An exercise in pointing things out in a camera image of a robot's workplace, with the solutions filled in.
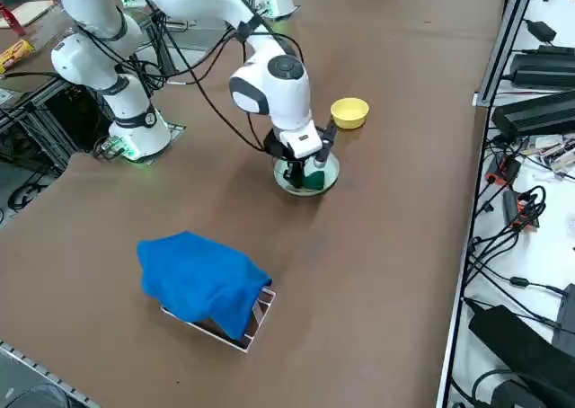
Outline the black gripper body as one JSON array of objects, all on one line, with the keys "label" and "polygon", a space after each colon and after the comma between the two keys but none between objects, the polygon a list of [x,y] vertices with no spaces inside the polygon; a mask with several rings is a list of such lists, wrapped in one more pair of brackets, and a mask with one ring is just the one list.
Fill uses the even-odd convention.
[{"label": "black gripper body", "polygon": [[337,133],[338,128],[333,120],[325,127],[318,127],[311,120],[294,131],[272,129],[264,138],[263,148],[278,160],[300,159],[305,165],[311,161],[314,166],[314,156],[323,146],[328,147],[329,158]]}]

